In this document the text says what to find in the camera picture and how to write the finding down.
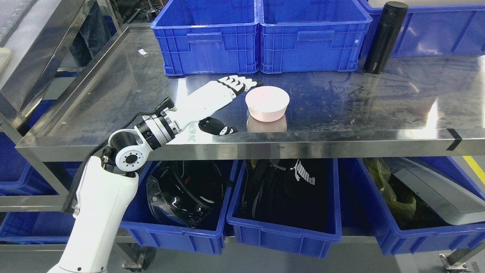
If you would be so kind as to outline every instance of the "blue storage bin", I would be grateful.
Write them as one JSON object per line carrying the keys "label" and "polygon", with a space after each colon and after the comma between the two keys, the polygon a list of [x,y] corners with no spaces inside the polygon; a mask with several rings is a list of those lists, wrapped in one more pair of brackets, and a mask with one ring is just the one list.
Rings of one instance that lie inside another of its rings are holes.
{"label": "blue storage bin", "polygon": [[[157,162],[150,162],[140,175],[140,186],[134,200],[128,206],[120,227],[133,236],[139,245],[157,248],[182,250],[193,253],[220,255],[224,248],[224,227],[226,212],[232,188],[226,189],[223,205],[219,214],[213,211],[208,217],[217,222],[211,229],[188,228],[159,224],[150,212],[146,198],[146,179]],[[223,178],[234,181],[238,161],[217,161]]]}
{"label": "blue storage bin", "polygon": [[65,244],[74,217],[61,212],[9,212],[0,225],[0,241],[18,244]]}
{"label": "blue storage bin", "polygon": [[254,73],[259,68],[254,0],[170,0],[155,18],[169,76]]}
{"label": "blue storage bin", "polygon": [[[467,190],[484,197],[476,184],[450,157],[421,159],[443,171]],[[356,192],[360,193],[357,196],[385,255],[473,248],[485,239],[485,223],[401,230],[362,159],[341,159],[340,167],[347,173]]]}
{"label": "blue storage bin", "polygon": [[4,133],[0,133],[0,149],[0,196],[56,194]]}
{"label": "blue storage bin", "polygon": [[243,163],[233,198],[227,211],[227,222],[234,227],[239,243],[276,249],[289,253],[325,258],[333,243],[342,238],[340,222],[339,176],[336,159],[329,159],[328,219],[326,232],[317,232],[279,224],[237,218],[241,205],[242,187],[246,183],[246,164]]}
{"label": "blue storage bin", "polygon": [[356,0],[262,0],[264,73],[357,70],[371,17]]}
{"label": "blue storage bin", "polygon": [[[366,57],[382,7],[359,0],[372,17],[360,56]],[[410,5],[391,57],[485,54],[485,3],[474,5]]]}

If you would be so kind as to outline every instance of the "gray floor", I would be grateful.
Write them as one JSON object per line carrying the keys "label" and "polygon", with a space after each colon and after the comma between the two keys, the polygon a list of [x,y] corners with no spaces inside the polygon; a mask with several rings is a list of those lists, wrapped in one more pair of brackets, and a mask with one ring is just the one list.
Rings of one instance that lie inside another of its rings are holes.
{"label": "gray floor", "polygon": [[[155,273],[444,273],[439,252],[416,255],[382,255],[376,243],[335,244],[324,260],[280,251],[227,244],[221,256],[160,249],[145,272]],[[0,273],[45,273],[61,252],[0,252]],[[122,260],[112,253],[110,273],[126,273]],[[469,262],[470,272],[485,271],[485,255]]]}

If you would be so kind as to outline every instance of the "crate handle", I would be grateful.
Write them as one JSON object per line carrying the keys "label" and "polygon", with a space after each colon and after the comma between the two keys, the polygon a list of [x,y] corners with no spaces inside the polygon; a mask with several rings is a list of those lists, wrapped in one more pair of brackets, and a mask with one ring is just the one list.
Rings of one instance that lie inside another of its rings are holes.
{"label": "crate handle", "polygon": [[212,43],[222,42],[221,32],[208,32],[208,33],[189,33],[187,34],[189,43]]}
{"label": "crate handle", "polygon": [[335,31],[300,31],[298,32],[297,41],[328,41],[333,40]]}

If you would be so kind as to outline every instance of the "black bag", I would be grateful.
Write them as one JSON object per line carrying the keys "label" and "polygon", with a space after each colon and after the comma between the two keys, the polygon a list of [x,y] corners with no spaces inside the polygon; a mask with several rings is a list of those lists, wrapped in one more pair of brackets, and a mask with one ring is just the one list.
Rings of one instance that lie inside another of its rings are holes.
{"label": "black bag", "polygon": [[239,216],[324,231],[327,169],[325,159],[259,160],[254,170],[248,168]]}

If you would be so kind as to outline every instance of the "stainless steel table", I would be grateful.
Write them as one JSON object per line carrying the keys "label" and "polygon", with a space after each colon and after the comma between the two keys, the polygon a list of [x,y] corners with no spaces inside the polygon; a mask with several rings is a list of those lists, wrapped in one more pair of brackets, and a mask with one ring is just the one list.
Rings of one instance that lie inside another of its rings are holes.
{"label": "stainless steel table", "polygon": [[[177,101],[222,76],[165,76],[152,31],[130,26],[17,148],[27,158],[80,161],[135,112],[153,109],[166,96]],[[283,119],[252,119],[243,95],[214,114],[240,133],[212,136],[192,124],[150,160],[485,154],[485,56],[391,59],[379,75],[248,77],[290,94]]]}

